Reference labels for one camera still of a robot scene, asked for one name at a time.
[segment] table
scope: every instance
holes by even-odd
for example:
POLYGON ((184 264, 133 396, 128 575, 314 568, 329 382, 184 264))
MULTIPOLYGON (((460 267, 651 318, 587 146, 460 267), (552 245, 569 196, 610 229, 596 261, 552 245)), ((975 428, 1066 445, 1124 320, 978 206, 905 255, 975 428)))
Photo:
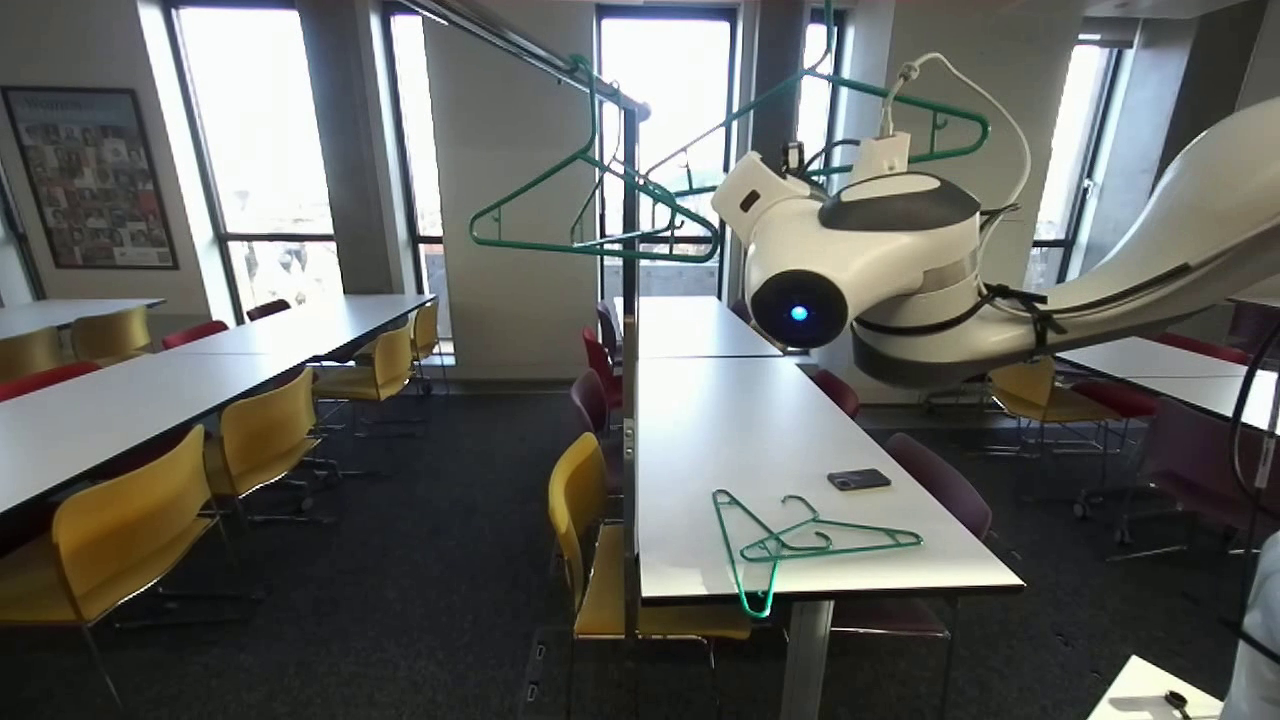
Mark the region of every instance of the table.
POLYGON ((0 404, 0 511, 34 502, 96 466, 141 447, 218 404, 343 347, 423 297, 352 297, 238 324, 196 346, 108 365, 0 404))
MULTIPOLYGON (((1124 335, 1106 346, 1089 346, 1058 351, 1064 365, 1089 367, 1096 378, 1110 378, 1157 396, 1190 404, 1198 413, 1233 421, 1234 396, 1245 385, 1245 365, 1216 360, 1203 351, 1182 351, 1161 342, 1124 335)), ((1274 373, 1261 373, 1253 382, 1245 426, 1269 428, 1274 373)))
POLYGON ((0 310, 0 342, 38 331, 38 328, 64 328, 78 318, 110 318, 128 310, 153 310, 159 297, 120 297, 120 301, 34 301, 34 305, 9 305, 0 310))
POLYGON ((1089 720, 1181 720, 1162 694, 1181 694, 1189 702, 1189 715, 1218 715, 1224 706, 1194 684, 1149 666, 1142 656, 1128 656, 1120 676, 1110 679, 1106 698, 1096 702, 1089 720))
POLYGON ((715 297, 638 297, 635 305, 638 360, 642 357, 784 357, 752 324, 715 297))
POLYGON ((735 492, 784 530, 800 492, 822 515, 892 523, 919 549, 784 563, 776 598, 792 603, 784 720, 819 715, 834 598, 851 593, 1021 593, 944 505, 934 505, 867 431, 859 431, 792 360, 638 360, 635 373, 635 552, 638 601, 735 598, 710 492, 735 492), (830 470, 878 470, 892 488, 834 492, 830 470))

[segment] dark carpet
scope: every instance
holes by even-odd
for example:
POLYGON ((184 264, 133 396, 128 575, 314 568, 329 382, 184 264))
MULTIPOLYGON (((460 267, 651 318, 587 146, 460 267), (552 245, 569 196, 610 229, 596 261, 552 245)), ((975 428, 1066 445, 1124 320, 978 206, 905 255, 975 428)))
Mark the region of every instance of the dark carpet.
MULTIPOLYGON (((96 630, 141 720, 489 720, 489 715, 719 715, 763 720, 778 706, 778 634, 719 643, 569 643, 544 521, 544 478, 574 437, 565 389, 473 389, 336 413, 320 458, 358 470, 314 486, 340 523, 236 523, 231 549, 264 593, 249 619, 192 630, 96 630)), ((1224 694, 1248 560, 1212 533, 1182 558, 1110 563, 1115 497, 1071 515, 1098 458, 990 462, 975 408, 867 413, 912 428, 961 466, 995 510, 995 552, 1029 580, 1021 601, 969 601, 944 702, 940 642, 834 637, 830 720, 1083 720, 1128 653, 1224 694)), ((207 542, 178 584, 222 584, 207 542)), ((77 634, 0 634, 5 720, 110 715, 77 634)))

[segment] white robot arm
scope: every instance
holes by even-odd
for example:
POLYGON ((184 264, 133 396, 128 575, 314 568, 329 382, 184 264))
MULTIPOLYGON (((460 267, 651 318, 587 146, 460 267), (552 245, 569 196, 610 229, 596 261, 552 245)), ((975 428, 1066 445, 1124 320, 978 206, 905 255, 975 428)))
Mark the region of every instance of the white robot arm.
POLYGON ((944 385, 1033 351, 1080 347, 1190 318, 1280 272, 1280 101, 1194 138, 1115 253, 1049 297, 975 281, 978 206, 922 173, 834 196, 744 158, 710 209, 746 247, 752 324, 817 347, 843 328, 856 365, 944 385))

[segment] framed picture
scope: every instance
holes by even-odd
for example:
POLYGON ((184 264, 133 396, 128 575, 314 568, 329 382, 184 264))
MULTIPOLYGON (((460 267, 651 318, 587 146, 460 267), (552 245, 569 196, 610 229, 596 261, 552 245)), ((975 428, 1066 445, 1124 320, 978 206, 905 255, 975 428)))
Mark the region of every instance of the framed picture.
POLYGON ((128 90, 9 90, 5 101, 57 267, 176 267, 128 90))

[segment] white robot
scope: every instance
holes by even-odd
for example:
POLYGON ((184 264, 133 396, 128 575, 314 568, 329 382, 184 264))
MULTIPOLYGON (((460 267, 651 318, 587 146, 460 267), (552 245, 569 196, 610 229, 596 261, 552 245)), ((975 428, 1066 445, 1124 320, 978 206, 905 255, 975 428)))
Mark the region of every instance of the white robot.
POLYGON ((948 385, 1033 351, 1080 347, 1190 318, 1280 272, 1280 101, 1194 138, 1115 253, 1049 297, 975 281, 978 206, 927 173, 819 196, 744 158, 710 209, 746 247, 752 324, 817 347, 843 328, 892 385, 948 385))

